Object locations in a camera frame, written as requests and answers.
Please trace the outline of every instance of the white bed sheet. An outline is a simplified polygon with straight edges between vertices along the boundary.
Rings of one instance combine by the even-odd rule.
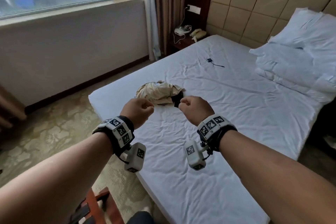
[[[211,36],[94,91],[89,99],[105,120],[118,115],[141,85],[167,81],[185,88],[185,96],[206,99],[239,132],[297,159],[322,105],[257,75],[255,61],[249,48]],[[147,147],[137,175],[171,224],[269,221],[220,153],[201,171],[188,166],[183,145],[199,136],[178,108],[156,106],[134,134],[134,142]]]

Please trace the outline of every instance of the beige cloth on nightstand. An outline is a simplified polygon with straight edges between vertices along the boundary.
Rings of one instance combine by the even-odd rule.
[[[171,97],[178,95],[184,89],[167,82],[149,82],[142,85],[136,92],[137,98],[145,98],[154,104],[172,104]]]

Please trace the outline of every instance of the floor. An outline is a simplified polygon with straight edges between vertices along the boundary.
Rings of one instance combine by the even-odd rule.
[[[150,64],[145,62],[61,99],[29,115],[7,133],[0,134],[0,187],[38,162],[72,146],[92,133],[100,122],[88,95],[94,90]],[[320,150],[306,145],[299,162],[336,186],[336,161]],[[111,181],[106,179],[113,174]],[[149,206],[159,223],[166,220],[135,174],[126,172],[113,156],[94,185],[94,190],[108,186],[125,222],[137,211]]]

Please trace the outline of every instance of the forearm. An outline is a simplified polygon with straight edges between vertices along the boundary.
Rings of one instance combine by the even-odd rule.
[[[27,170],[0,189],[0,223],[66,223],[112,154],[96,133]]]
[[[336,188],[300,163],[236,131],[220,142],[225,160],[275,223],[333,223]]]

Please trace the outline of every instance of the dark wooden baseboard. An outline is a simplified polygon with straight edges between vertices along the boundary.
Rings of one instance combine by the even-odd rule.
[[[83,89],[91,86],[91,85],[94,85],[94,84],[96,84],[98,82],[101,82],[101,81],[103,81],[103,80],[105,80],[105,79],[107,79],[107,78],[109,78],[111,76],[114,76],[114,75],[116,75],[118,73],[121,73],[121,72],[123,72],[123,71],[125,71],[125,70],[127,70],[129,68],[132,68],[132,67],[134,67],[136,65],[139,65],[139,64],[141,64],[141,63],[143,63],[143,62],[145,62],[147,60],[149,60],[149,56],[145,56],[145,57],[143,57],[141,59],[137,59],[137,60],[135,60],[135,61],[133,61],[131,63],[128,63],[127,65],[118,67],[117,69],[114,69],[114,70],[112,70],[110,72],[102,74],[102,75],[100,75],[100,76],[98,76],[96,78],[93,78],[93,79],[89,80],[89,81],[83,82],[83,83],[81,83],[81,84],[79,84],[77,86],[74,86],[74,87],[72,87],[72,88],[70,88],[68,90],[65,90],[65,91],[60,92],[60,93],[58,93],[56,95],[53,95],[53,96],[48,97],[46,99],[43,99],[43,100],[41,100],[41,101],[39,101],[37,103],[29,105],[24,110],[25,110],[26,114],[30,114],[30,113],[36,111],[37,109],[45,107],[45,106],[47,106],[47,105],[49,105],[49,104],[51,104],[51,103],[53,103],[53,102],[55,102],[55,101],[57,101],[59,99],[65,98],[66,96],[74,94],[74,93],[76,93],[76,92],[78,92],[80,90],[83,90]]]

